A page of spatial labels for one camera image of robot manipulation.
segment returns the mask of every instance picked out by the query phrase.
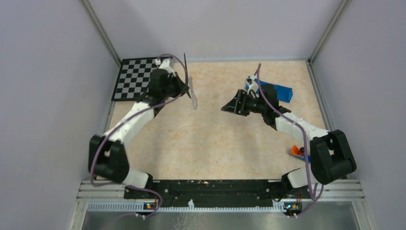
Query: small orange object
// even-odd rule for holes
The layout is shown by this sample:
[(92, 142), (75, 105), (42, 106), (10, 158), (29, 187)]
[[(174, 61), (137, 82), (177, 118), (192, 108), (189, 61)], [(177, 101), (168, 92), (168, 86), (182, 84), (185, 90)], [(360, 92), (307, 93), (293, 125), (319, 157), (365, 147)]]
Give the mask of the small orange object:
[(300, 151), (300, 149), (296, 145), (292, 146), (291, 155), (292, 156), (301, 156), (301, 157), (303, 157), (303, 153)]

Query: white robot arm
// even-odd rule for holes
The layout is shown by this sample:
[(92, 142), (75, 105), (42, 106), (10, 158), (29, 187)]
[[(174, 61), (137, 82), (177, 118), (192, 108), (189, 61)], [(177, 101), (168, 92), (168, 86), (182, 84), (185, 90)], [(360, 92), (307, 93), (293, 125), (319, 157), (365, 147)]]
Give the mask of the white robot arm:
[[(180, 80), (177, 72), (172, 68), (171, 59), (165, 59), (161, 62), (156, 59), (156, 64), (159, 66), (153, 70), (150, 75), (148, 92), (145, 92), (140, 98), (134, 102), (131, 110), (118, 122), (113, 128), (101, 136), (95, 135), (90, 140), (89, 148), (89, 171), (92, 167), (93, 159), (96, 155), (97, 148), (105, 137), (109, 137), (106, 144), (103, 146), (102, 154), (99, 155), (94, 166), (94, 172), (106, 179), (112, 180), (122, 185), (133, 185), (140, 188), (145, 188), (150, 175), (141, 172), (137, 169), (130, 168), (126, 147), (141, 130), (141, 128), (150, 120), (152, 120), (162, 109), (148, 108), (165, 102), (170, 97), (176, 97), (179, 94), (185, 93), (190, 96), (188, 78), (186, 73), (186, 83)], [(197, 99), (193, 94), (193, 107), (197, 106)], [(135, 116), (133, 119), (128, 118), (134, 116), (141, 110), (146, 110), (143, 113)]]
[[(250, 82), (252, 90), (258, 89), (255, 77)], [(272, 128), (284, 132), (296, 140), (303, 142), (303, 133), (296, 124), (300, 124), (306, 133), (307, 145), (310, 147), (312, 158), (310, 178), (314, 183), (328, 184), (356, 170), (356, 164), (344, 133), (340, 130), (328, 131), (317, 128), (303, 119), (297, 117), (290, 110), (279, 106), (277, 93), (272, 84), (261, 86), (268, 101), (285, 117), (293, 120), (293, 123), (279, 116), (266, 103), (264, 98), (254, 95), (248, 89), (240, 89), (234, 98), (222, 107), (222, 111), (237, 115), (248, 116), (250, 112), (262, 115), (264, 122)], [(289, 189), (307, 185), (305, 167), (288, 172), (282, 176)]]

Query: blue block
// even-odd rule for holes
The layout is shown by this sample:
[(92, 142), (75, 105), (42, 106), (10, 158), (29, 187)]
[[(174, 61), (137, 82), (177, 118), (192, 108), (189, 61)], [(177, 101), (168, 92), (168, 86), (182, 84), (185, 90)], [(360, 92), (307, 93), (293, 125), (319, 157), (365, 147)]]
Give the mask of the blue block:
[[(266, 85), (269, 84), (267, 82), (264, 81), (259, 81), (261, 85)], [(273, 86), (276, 89), (276, 96), (278, 98), (279, 101), (283, 101), (283, 102), (291, 102), (291, 99), (293, 97), (293, 90), (292, 88), (286, 87), (286, 86), (281, 86), (281, 85), (275, 85), (273, 84)]]

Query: gray wall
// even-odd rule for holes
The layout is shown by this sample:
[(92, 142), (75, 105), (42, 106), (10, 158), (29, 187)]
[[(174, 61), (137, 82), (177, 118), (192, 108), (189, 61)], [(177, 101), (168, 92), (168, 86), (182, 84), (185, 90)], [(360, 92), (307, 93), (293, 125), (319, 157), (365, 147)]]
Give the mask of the gray wall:
[(120, 58), (305, 59), (341, 0), (90, 0)]
[(68, 227), (116, 72), (79, 1), (1, 1), (0, 229)]
[(352, 1), (315, 69), (377, 226), (405, 229), (406, 1)]

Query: marble-patterned surface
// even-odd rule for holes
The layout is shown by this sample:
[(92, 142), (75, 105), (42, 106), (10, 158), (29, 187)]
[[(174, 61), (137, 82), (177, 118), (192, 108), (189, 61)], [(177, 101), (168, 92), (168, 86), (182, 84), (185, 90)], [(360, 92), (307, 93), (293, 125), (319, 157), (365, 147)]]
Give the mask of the marble-patterned surface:
[[(278, 179), (304, 166), (288, 155), (293, 144), (301, 144), (266, 126), (260, 115), (220, 111), (244, 87), (258, 63), (188, 63), (197, 110), (187, 96), (165, 106), (128, 146), (130, 165), (155, 179)], [(176, 64), (175, 69), (183, 78), (181, 66)], [(324, 128), (304, 61), (264, 61), (260, 78), (292, 87), (292, 101), (281, 105)], [(116, 102), (111, 126), (132, 104)]]

